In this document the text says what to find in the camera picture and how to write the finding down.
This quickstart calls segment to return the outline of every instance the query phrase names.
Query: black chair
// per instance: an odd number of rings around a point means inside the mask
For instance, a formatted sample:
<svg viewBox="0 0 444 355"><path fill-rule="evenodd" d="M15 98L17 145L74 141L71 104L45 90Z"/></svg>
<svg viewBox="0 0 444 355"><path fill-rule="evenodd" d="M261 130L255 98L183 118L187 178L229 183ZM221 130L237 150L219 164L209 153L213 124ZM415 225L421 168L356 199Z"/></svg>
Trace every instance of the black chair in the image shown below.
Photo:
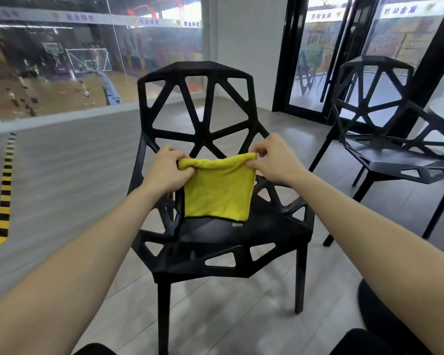
<svg viewBox="0 0 444 355"><path fill-rule="evenodd" d="M365 66L377 66L378 69L367 96L363 98L363 70ZM444 119L435 114L426 113L422 108L409 101L406 91L407 86L401 84L393 69L407 70L406 85L408 85L412 77L413 68L404 62L387 57L362 56L340 66L339 78L333 91L332 101L332 112L336 118L336 124L309 168L311 172L314 171L314 168L330 142L335 139L336 132L339 132L340 141L343 143L345 149L362 164L362 170L353 185L360 179L363 170L367 170L365 180L353 197L358 202L362 200L374 182L407 179L414 182L431 184L444 179L444 141L425 140L432 131L437 131L444 137ZM385 72L390 78L402 98L397 101L369 107L368 103L370 102L382 72ZM339 99L339 96L345 91L345 88L349 86L353 77L358 77L359 82L359 100L357 107ZM388 107L398 108L383 127L375 126L369 117L369 113ZM355 113L352 120L345 126L340 118L340 108L346 108ZM398 138L389 135L392 128L397 125L398 122L401 122L402 115L405 113L410 115L414 114L426 121L426 127L420 131L420 134L414 139ZM349 132L352 124L359 118L362 118L365 123L370 126L372 130L371 134L352 134ZM444 196L426 227L422 236L423 238L428 239L430 237L443 211ZM330 246L333 240L334 238L329 235L324 241L324 246Z"/></svg>
<svg viewBox="0 0 444 355"><path fill-rule="evenodd" d="M207 93L203 120L199 121L185 78L188 76L207 76ZM245 101L228 82L229 77L244 78L247 81L248 101ZM165 81L165 86L152 107L148 107L146 99L146 83ZM214 88L218 83L248 115L246 121L225 129L210 132L211 113ZM169 94L175 86L179 86L185 105L189 112L195 134L155 129L153 122L161 111ZM131 177L129 193L142 181L142 167L146 147L154 152L160 147L156 138L194 143L190 152L196 157L203 146L206 146L218 158L225 158L213 143L214 140L248 129L249 133L243 141L239 153L249 151L255 135L263 137L268 132L258 121L255 103L253 77L249 74L220 65L215 62L176 62L158 71L149 73L138 80L140 100L140 118L142 135L138 147L135 167ZM169 335L169 299L171 283L195 279L210 275L248 278L277 257L296 250L296 314L302 311L304 297L304 281L306 274L307 245L311 240L314 226L314 212L302 198L297 198L288 206L283 206L275 190L275 183L256 176L256 185L250 204L249 219L243 226L233 226L229 220L210 217L184 218L182 214L182 191L162 197L155 208L160 213L165 232L162 234L141 230L138 232L132 248L140 259L151 270L155 283L158 284L158 336L159 353L168 352ZM258 193L266 189L271 201L261 198ZM293 213L304 208L304 219L299 220ZM148 249L145 242L163 245L157 254ZM275 247L253 260L250 248L262 244L274 243ZM206 261L223 254L232 253L235 266L208 266Z"/></svg>

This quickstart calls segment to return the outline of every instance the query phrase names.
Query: black pants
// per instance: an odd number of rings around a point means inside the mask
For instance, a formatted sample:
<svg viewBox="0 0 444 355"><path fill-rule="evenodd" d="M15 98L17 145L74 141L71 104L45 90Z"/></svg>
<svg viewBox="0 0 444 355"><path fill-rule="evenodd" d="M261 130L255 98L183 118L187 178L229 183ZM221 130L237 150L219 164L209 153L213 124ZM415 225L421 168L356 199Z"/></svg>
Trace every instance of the black pants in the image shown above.
<svg viewBox="0 0 444 355"><path fill-rule="evenodd" d="M367 330L350 330L331 355L432 355L380 301L365 280L358 287L358 306ZM115 355L101 344L84 346L74 355Z"/></svg>

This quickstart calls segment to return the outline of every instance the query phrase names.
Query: folded cloth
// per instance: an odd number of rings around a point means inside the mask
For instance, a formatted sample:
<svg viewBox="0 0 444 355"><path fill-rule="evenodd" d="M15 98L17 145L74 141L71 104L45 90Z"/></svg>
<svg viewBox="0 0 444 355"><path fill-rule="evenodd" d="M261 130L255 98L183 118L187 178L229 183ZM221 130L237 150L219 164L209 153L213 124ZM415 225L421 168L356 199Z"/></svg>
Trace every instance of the folded cloth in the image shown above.
<svg viewBox="0 0 444 355"><path fill-rule="evenodd" d="M184 216L247 220L255 171L245 167L245 162L255 159L256 153L245 153L222 160L180 160L180 170L196 168L184 185Z"/></svg>

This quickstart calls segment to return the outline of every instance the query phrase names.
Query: hand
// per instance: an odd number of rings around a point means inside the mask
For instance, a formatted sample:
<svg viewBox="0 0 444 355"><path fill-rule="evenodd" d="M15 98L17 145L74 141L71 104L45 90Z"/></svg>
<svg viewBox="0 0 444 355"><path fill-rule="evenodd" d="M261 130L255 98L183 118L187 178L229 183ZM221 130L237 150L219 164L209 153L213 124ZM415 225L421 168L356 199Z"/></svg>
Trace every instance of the hand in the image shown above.
<svg viewBox="0 0 444 355"><path fill-rule="evenodd" d="M246 166L259 170L269 181L293 186L300 173L308 172L286 141L276 133L270 134L263 142L255 143L252 152L263 158L248 161Z"/></svg>
<svg viewBox="0 0 444 355"><path fill-rule="evenodd" d="M182 150L166 144L155 155L143 185L156 191L158 197L180 189L195 174L195 169L192 167L185 170L178 169L176 161L182 158L189 158L189 156L184 154Z"/></svg>

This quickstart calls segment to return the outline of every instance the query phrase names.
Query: hazard tape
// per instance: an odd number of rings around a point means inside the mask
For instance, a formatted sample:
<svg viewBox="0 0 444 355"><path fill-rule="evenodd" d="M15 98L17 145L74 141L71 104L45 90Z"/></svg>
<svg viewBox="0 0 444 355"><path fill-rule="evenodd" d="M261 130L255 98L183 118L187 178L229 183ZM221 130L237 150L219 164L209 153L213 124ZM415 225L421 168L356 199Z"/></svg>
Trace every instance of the hazard tape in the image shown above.
<svg viewBox="0 0 444 355"><path fill-rule="evenodd" d="M10 133L6 143L5 163L2 172L2 184L0 186L0 244L8 239L10 228L10 203L12 196L12 171L13 154L15 152L16 133Z"/></svg>

